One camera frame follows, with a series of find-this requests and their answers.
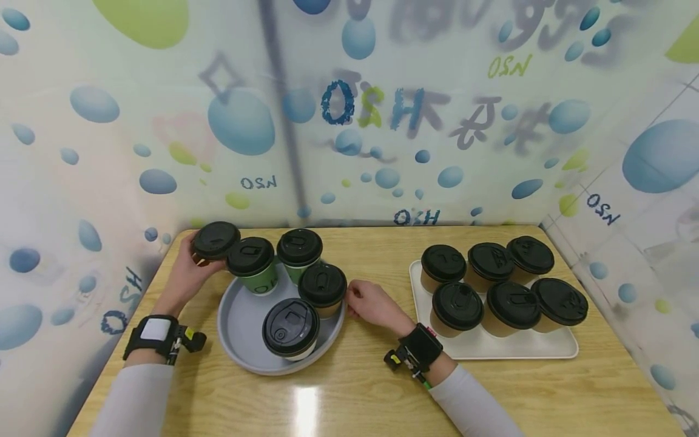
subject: white rectangular tray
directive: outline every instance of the white rectangular tray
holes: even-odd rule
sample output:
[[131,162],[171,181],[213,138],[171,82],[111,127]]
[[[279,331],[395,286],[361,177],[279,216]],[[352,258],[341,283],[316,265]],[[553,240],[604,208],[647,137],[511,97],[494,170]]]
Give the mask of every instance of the white rectangular tray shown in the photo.
[[[426,327],[430,324],[432,295],[420,283],[422,265],[417,260],[410,265],[410,284],[415,299],[417,321]],[[479,294],[485,301],[485,295]],[[578,352],[577,341],[569,328],[541,334],[532,329],[497,338],[488,334],[480,325],[454,338],[442,337],[439,341],[444,351],[453,359],[570,359]]]

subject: gray round tray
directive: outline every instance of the gray round tray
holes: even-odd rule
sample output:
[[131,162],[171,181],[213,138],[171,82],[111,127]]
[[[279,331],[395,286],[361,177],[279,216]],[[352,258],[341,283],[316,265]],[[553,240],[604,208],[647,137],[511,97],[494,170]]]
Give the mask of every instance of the gray round tray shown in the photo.
[[262,324],[269,310],[279,301],[298,297],[284,265],[276,265],[279,283],[267,296],[255,296],[237,278],[231,282],[219,304],[219,339],[233,361],[259,375],[288,375],[316,362],[340,333],[345,320],[345,304],[333,317],[320,321],[315,350],[300,361],[288,361],[270,352],[262,341]]

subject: gray sleeve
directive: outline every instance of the gray sleeve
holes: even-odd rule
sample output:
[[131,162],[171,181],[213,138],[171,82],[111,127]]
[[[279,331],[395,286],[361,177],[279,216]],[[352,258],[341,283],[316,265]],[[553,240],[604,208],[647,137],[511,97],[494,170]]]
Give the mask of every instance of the gray sleeve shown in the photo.
[[165,364],[123,368],[112,383],[90,436],[159,436],[172,378],[173,367]]
[[495,398],[461,366],[430,394],[463,436],[524,436]]

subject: tray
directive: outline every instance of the tray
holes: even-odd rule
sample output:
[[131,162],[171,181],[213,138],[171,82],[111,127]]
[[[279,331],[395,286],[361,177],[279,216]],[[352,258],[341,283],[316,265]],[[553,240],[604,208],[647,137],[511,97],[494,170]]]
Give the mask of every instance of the tray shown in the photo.
[[219,339],[228,356],[259,375],[288,375],[316,362],[330,349],[345,320],[345,304],[329,319],[320,321],[315,350],[300,361],[288,361],[270,352],[262,341],[262,324],[270,309],[279,301],[298,297],[284,265],[277,262],[279,283],[266,296],[255,296],[237,278],[231,282],[219,304],[217,328]]
[[[432,295],[420,283],[422,265],[417,260],[410,265],[410,284],[415,299],[417,321],[430,324]],[[480,294],[485,302],[485,294]],[[509,337],[498,338],[488,334],[480,325],[454,338],[437,334],[444,351],[453,359],[570,359],[578,353],[578,345],[569,328],[541,334],[532,329]]]

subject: person's right hand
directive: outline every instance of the person's right hand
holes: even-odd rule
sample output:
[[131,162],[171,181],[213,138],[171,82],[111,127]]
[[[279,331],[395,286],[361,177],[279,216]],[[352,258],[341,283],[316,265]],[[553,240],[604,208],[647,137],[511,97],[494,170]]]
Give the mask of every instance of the person's right hand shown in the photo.
[[378,284],[355,279],[347,287],[345,300],[352,317],[388,328],[399,338],[415,329],[415,322]]

